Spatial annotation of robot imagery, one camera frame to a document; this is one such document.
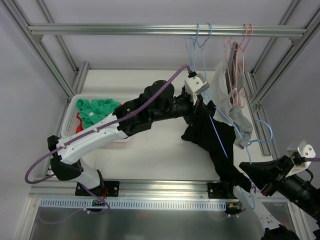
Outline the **white tank top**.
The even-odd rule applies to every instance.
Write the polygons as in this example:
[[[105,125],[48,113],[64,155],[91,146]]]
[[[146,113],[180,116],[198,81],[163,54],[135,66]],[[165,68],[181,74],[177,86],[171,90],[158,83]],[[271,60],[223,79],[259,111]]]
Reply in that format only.
[[[213,119],[232,126],[234,122],[229,116],[232,108],[230,97],[227,89],[227,81],[225,77],[226,66],[220,62],[215,68],[215,74],[212,79],[213,87],[211,91],[212,101],[218,110],[215,111]]]

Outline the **black tank top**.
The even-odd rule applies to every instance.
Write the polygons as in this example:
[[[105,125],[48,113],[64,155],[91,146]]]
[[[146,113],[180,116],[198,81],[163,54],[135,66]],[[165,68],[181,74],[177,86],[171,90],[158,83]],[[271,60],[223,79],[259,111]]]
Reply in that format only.
[[[240,186],[249,192],[252,187],[249,178],[234,166],[235,129],[214,120],[216,110],[212,101],[199,104],[193,124],[186,128],[181,139],[196,144],[209,153],[221,181]]]

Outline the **green tank top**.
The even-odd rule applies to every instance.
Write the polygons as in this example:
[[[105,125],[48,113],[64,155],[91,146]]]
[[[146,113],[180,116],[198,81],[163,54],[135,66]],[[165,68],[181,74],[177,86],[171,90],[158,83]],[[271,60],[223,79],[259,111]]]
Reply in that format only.
[[[78,117],[81,120],[82,128],[87,129],[105,119],[121,105],[113,99],[79,99],[76,101]]]

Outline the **red tank top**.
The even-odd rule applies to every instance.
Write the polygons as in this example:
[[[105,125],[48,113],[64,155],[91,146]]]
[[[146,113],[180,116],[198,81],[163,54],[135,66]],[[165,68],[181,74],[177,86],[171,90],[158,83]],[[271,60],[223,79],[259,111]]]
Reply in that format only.
[[[82,132],[84,130],[83,128],[83,123],[82,123],[82,119],[79,116],[79,113],[76,114],[76,118],[78,120],[78,126],[76,127],[75,133],[79,133]]]

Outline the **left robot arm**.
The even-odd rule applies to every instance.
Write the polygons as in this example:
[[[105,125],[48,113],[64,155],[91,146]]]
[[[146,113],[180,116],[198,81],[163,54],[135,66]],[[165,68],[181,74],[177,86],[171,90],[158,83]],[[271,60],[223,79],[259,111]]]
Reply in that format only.
[[[109,143],[149,130],[153,122],[183,117],[190,124],[200,103],[200,95],[209,88],[207,81],[194,76],[184,81],[181,94],[174,86],[158,80],[146,87],[138,98],[117,107],[99,123],[69,138],[47,139],[52,152],[51,170],[60,181],[77,181],[93,196],[106,194],[103,176],[83,161],[83,156]]]

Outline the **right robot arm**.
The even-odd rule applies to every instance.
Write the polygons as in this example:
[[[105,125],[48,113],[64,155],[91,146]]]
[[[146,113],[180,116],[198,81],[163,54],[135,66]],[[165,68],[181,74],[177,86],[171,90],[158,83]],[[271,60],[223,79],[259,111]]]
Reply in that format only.
[[[307,162],[305,157],[298,156],[296,153],[293,156],[294,159],[284,155],[272,161],[242,162],[239,167],[248,175],[263,196],[271,197],[274,193],[279,192],[319,224],[320,189],[314,187],[309,180],[304,180],[296,174],[288,175],[295,166],[295,160],[299,164]],[[299,239],[296,233],[287,229],[270,214],[255,195],[251,198],[255,218],[264,231],[262,240]]]

